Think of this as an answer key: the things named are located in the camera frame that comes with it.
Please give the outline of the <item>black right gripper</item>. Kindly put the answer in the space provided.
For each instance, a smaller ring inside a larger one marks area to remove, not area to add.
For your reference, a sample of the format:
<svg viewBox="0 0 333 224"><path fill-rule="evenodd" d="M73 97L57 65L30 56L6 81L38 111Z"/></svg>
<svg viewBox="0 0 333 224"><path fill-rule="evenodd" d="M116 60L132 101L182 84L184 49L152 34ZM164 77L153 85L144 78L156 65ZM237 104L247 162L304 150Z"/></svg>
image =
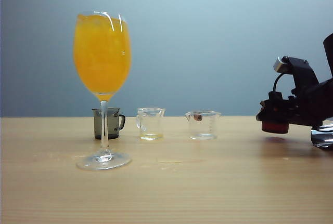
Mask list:
<svg viewBox="0 0 333 224"><path fill-rule="evenodd" d="M316 80L295 80L296 112L294 106L283 99L282 93L270 91L267 100L260 102L256 120L268 123L319 127L332 117L332 80L318 83Z"/></svg>

